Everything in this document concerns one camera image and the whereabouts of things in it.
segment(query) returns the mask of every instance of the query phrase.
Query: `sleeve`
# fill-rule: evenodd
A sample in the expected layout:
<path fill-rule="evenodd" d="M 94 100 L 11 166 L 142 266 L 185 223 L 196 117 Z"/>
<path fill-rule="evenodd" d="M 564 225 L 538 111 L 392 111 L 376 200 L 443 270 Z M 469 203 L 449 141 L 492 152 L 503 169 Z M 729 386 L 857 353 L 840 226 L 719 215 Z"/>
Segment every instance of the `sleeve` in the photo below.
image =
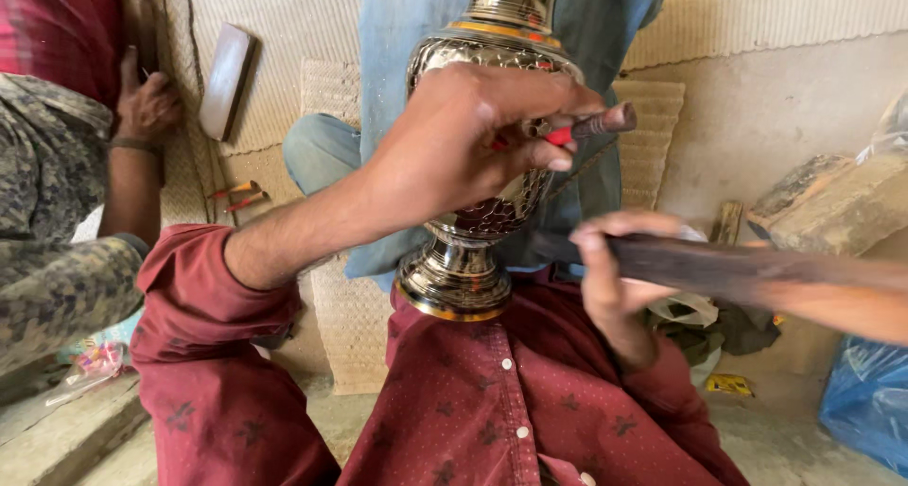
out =
<path fill-rule="evenodd" d="M 0 240 L 0 375 L 129 316 L 141 254 L 107 237 Z"/>
<path fill-rule="evenodd" d="M 659 358 L 652 367 L 625 374 L 622 385 L 668 436 L 725 485 L 745 485 L 740 470 L 719 446 L 707 404 L 688 380 L 684 354 L 665 337 L 657 340 Z"/>
<path fill-rule="evenodd" d="M 306 398 L 249 343 L 300 308 L 296 283 L 259 292 L 227 269 L 231 228 L 165 229 L 139 273 L 145 312 L 132 336 L 162 485 L 334 484 L 340 468 Z"/>

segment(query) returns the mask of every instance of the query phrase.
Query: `camouflage shirt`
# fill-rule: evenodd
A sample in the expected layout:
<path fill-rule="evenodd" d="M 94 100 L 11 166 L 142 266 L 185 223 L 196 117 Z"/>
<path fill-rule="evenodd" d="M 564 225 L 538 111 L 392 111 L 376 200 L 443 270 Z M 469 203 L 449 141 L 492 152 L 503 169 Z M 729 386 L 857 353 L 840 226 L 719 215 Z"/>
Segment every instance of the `camouflage shirt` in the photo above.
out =
<path fill-rule="evenodd" d="M 0 74 L 0 374 L 141 302 L 130 237 L 70 243 L 103 200 L 111 121 L 85 96 Z"/>

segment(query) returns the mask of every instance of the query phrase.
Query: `yellow packet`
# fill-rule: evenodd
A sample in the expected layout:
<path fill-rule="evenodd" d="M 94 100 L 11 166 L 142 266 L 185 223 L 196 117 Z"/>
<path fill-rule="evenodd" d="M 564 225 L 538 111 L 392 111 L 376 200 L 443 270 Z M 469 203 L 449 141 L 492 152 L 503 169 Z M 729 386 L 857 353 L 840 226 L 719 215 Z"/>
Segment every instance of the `yellow packet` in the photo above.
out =
<path fill-rule="evenodd" d="M 756 397 L 750 390 L 747 379 L 744 376 L 734 376 L 733 374 L 710 374 L 707 378 L 707 390 Z"/>

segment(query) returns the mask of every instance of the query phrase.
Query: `hand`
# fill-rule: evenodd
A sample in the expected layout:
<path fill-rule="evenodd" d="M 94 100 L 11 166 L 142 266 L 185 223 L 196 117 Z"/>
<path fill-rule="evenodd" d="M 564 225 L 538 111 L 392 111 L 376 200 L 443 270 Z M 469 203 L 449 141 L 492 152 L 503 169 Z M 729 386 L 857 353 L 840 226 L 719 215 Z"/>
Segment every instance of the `hand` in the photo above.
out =
<path fill-rule="evenodd" d="M 122 88 L 117 102 L 120 125 L 116 137 L 152 142 L 183 117 L 180 95 L 166 74 L 156 72 L 139 84 L 138 51 L 128 48 L 120 64 Z"/>
<path fill-rule="evenodd" d="M 589 318 L 602 332 L 626 373 L 655 362 L 657 347 L 652 332 L 644 328 L 637 312 L 647 304 L 673 295 L 676 290 L 653 283 L 619 278 L 619 266 L 608 250 L 604 234 L 621 236 L 650 233 L 674 236 L 681 221 L 650 212 L 616 212 L 584 222 L 571 236 L 580 249 L 586 274 L 580 288 Z"/>
<path fill-rule="evenodd" d="M 567 171 L 576 144 L 532 139 L 519 124 L 563 125 L 605 109 L 567 74 L 460 62 L 430 70 L 362 169 L 371 211 L 406 228 L 494 197 L 528 170 Z M 505 150 L 490 147 L 496 135 Z"/>

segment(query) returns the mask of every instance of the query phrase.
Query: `vase neck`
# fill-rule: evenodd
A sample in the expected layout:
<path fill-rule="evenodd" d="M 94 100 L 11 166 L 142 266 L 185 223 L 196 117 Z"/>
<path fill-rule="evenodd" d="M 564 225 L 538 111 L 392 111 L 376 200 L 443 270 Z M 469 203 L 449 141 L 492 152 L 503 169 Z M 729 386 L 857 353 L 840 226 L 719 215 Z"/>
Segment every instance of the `vase neck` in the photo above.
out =
<path fill-rule="evenodd" d="M 471 0 L 464 16 L 507 22 L 548 35 L 554 9 L 555 0 Z"/>

